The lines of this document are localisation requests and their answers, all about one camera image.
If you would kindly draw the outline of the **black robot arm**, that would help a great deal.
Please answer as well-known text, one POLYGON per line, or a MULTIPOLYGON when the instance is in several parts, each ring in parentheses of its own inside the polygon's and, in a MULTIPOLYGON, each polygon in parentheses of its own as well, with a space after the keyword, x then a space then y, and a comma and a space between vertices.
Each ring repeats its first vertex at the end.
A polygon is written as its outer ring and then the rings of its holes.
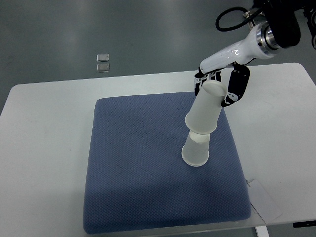
POLYGON ((273 58, 279 48, 296 46, 301 39, 301 31, 295 16, 302 9, 311 33, 311 44, 316 45, 316 2, 314 0, 255 0, 247 10, 236 6, 223 11, 215 21, 221 32, 236 30, 249 25, 247 37, 204 59, 195 74, 195 95, 198 95, 205 81, 221 81, 221 70, 232 67, 228 92, 221 106, 227 107, 239 101, 248 85, 250 70, 247 67, 254 59, 273 58), (231 27, 223 28, 220 20, 232 11, 241 11, 244 20, 231 27))

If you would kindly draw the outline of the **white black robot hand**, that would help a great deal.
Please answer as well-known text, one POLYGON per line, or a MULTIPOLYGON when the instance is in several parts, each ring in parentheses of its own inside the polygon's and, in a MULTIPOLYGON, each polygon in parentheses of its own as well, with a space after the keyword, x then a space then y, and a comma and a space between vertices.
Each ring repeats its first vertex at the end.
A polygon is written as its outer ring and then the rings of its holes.
POLYGON ((277 54, 279 48, 267 22, 254 26, 245 39, 202 60, 194 76, 195 96, 198 95, 200 86, 208 77, 209 80, 221 82, 222 77, 219 70, 232 64, 234 69, 230 75, 228 93, 221 102, 221 106, 224 108, 234 104, 243 97, 250 78, 250 70, 245 65, 253 59, 270 59, 277 54))

